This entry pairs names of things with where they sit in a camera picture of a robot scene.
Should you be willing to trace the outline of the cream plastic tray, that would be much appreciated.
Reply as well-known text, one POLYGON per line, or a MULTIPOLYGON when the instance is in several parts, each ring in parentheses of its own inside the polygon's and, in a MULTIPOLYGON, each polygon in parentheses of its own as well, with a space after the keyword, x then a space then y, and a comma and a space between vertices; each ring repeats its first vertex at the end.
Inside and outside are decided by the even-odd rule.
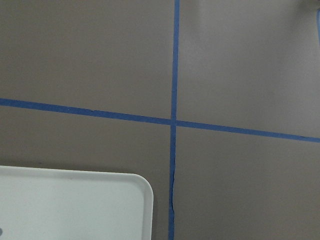
POLYGON ((137 174, 0 168, 3 240, 149 240, 153 203, 137 174))

